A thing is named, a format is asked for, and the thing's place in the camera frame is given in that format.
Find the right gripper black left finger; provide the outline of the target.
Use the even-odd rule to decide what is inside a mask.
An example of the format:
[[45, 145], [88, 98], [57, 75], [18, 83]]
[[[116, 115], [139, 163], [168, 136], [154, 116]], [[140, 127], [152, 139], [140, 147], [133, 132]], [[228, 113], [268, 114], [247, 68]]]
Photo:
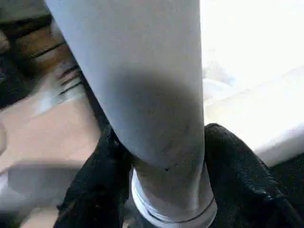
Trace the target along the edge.
[[58, 207], [57, 228], [121, 228], [132, 158], [108, 127]]

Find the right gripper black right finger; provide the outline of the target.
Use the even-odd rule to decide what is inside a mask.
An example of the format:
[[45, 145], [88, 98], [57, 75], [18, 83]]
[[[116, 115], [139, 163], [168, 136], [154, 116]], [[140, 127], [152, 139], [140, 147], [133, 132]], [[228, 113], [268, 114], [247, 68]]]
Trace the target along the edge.
[[265, 163], [219, 124], [205, 126], [205, 161], [218, 205], [215, 228], [304, 226], [304, 218]]

